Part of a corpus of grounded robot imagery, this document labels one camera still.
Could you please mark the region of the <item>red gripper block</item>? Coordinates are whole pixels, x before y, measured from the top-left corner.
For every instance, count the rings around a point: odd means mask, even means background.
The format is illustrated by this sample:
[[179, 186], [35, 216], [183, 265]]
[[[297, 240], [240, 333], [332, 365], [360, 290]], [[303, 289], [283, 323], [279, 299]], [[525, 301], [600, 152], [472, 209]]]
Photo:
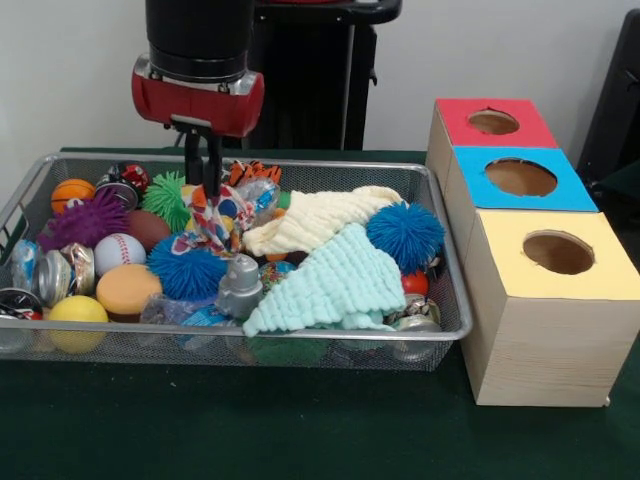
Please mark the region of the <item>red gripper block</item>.
[[264, 77], [248, 71], [231, 83], [196, 84], [169, 77], [152, 76], [147, 54], [134, 64], [131, 92], [138, 114], [163, 125], [186, 124], [207, 127], [208, 160], [203, 167], [201, 136], [196, 130], [185, 134], [185, 178], [189, 185], [203, 183], [206, 196], [220, 195], [222, 138], [242, 138], [256, 127], [264, 101]]

